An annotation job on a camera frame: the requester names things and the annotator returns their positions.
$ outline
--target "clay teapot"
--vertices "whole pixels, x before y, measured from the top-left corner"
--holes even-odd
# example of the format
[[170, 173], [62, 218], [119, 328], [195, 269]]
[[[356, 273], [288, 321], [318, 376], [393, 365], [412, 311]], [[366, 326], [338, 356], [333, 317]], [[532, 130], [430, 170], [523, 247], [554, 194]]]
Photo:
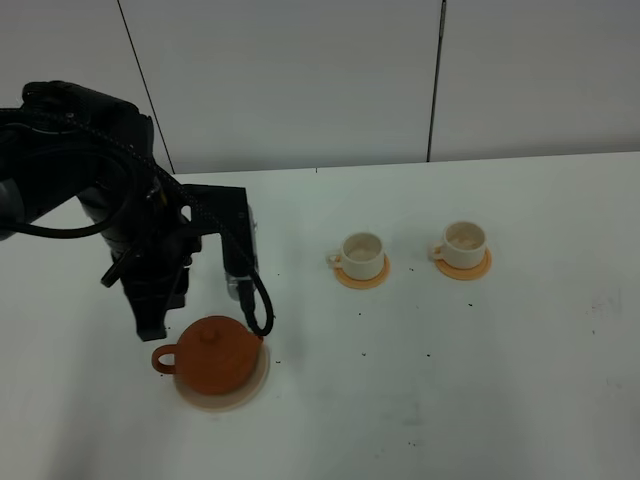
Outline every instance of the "clay teapot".
[[[236, 320], [212, 316], [187, 328], [177, 344], [158, 347], [151, 355], [153, 368], [179, 375], [189, 388], [203, 395], [224, 395], [240, 388], [256, 366], [262, 337]], [[160, 361], [173, 354], [174, 364]]]

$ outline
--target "white teacup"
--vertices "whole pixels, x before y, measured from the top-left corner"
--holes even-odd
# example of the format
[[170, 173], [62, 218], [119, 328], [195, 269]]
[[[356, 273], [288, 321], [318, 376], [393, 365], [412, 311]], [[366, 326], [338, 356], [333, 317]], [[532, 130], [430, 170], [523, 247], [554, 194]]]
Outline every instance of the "white teacup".
[[384, 268], [382, 240], [372, 233], [354, 233], [342, 242], [340, 250], [327, 255], [327, 264], [341, 268], [354, 280], [371, 280]]
[[487, 251], [487, 235], [475, 223], [455, 222], [444, 229], [442, 241], [429, 248], [435, 260], [444, 260], [453, 268], [468, 270], [482, 262]]

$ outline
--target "cup handle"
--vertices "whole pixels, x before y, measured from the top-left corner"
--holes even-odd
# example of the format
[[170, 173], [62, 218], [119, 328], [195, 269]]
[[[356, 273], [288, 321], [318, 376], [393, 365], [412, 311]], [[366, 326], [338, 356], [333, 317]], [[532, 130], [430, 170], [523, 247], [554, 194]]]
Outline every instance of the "cup handle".
[[338, 261], [339, 256], [340, 256], [339, 250], [334, 250], [333, 252], [329, 253], [325, 257], [325, 260], [327, 261], [327, 265], [329, 265], [330, 268], [342, 268], [342, 264]]
[[442, 260], [442, 242], [434, 243], [429, 247], [429, 256], [434, 260]]
[[151, 354], [151, 365], [153, 365], [153, 368], [155, 368], [160, 373], [164, 373], [166, 375], [173, 375], [174, 373], [176, 373], [176, 366], [162, 363], [160, 361], [160, 357], [162, 355], [169, 355], [169, 354], [175, 355], [175, 353], [176, 353], [175, 344], [162, 345], [161, 347], [156, 348]]

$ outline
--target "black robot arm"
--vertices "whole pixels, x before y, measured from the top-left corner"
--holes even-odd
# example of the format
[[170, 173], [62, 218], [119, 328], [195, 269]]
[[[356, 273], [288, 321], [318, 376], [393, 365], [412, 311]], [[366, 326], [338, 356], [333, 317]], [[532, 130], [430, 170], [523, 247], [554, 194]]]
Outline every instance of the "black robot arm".
[[[153, 160], [153, 123], [131, 103], [66, 82], [23, 89], [20, 109], [0, 109], [0, 240], [14, 232], [50, 238], [101, 233], [143, 341], [166, 337], [168, 309], [185, 305], [189, 265], [201, 236], [222, 237], [229, 293], [249, 328], [267, 335], [273, 308], [258, 275], [254, 223], [243, 188], [181, 185]], [[31, 223], [77, 196], [89, 227]], [[191, 219], [181, 213], [191, 207]], [[267, 321], [254, 317], [254, 289]]]

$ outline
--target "table surface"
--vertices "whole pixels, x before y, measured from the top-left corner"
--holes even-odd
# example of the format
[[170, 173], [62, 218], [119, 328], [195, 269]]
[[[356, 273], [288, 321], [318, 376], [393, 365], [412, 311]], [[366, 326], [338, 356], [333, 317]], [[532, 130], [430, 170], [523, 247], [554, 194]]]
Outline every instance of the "table surface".
[[[194, 258], [166, 341], [141, 343], [99, 237], [0, 246], [0, 474], [28, 479], [602, 479], [640, 471], [640, 154], [178, 177], [243, 186], [276, 308], [263, 390], [195, 410], [151, 352], [241, 318], [220, 241]], [[485, 227], [489, 274], [426, 255]], [[77, 201], [41, 224], [87, 223]], [[392, 272], [340, 285], [324, 253], [384, 240]]]

